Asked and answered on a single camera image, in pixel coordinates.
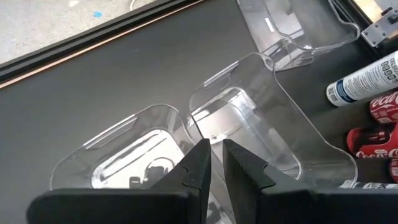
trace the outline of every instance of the blue speck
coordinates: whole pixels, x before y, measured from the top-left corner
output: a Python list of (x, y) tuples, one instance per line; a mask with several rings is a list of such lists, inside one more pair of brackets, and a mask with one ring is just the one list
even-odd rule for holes
[(95, 17), (95, 18), (101, 18), (101, 17), (102, 17), (102, 12), (95, 11), (95, 12), (94, 12), (94, 17)]

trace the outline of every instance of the clear plastic container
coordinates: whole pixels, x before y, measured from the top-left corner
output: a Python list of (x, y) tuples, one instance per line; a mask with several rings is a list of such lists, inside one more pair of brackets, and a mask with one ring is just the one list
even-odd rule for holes
[[(146, 189), (170, 172), (200, 139), (194, 127), (187, 131), (175, 108), (153, 105), (61, 160), (50, 188)], [(233, 223), (226, 186), (214, 172), (210, 189), (207, 223)]]
[(192, 95), (190, 111), (220, 163), (228, 138), (314, 187), (357, 179), (354, 159), (322, 138), (279, 85), (264, 54), (248, 55), (207, 80)]
[(333, 0), (238, 0), (260, 52), (276, 70), (311, 63), (360, 36), (356, 24), (341, 20)]

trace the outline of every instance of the metal bracket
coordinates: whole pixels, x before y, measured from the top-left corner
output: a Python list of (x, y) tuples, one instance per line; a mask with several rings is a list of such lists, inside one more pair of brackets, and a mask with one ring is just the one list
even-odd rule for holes
[(390, 7), (382, 13), (382, 17), (362, 31), (362, 37), (372, 47), (377, 47), (383, 40), (398, 34), (398, 10)]

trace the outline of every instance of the caulk tube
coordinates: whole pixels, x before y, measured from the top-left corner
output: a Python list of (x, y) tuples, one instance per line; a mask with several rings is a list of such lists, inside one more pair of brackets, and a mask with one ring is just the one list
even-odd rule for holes
[(328, 85), (326, 95), (335, 106), (344, 106), (397, 87), (398, 51)]

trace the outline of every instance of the gray concrete floor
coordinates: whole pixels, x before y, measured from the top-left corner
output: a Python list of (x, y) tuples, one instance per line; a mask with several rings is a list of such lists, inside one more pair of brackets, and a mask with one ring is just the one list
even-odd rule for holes
[[(134, 9), (154, 0), (136, 0)], [(0, 0), (0, 63), (129, 12), (131, 0)]]

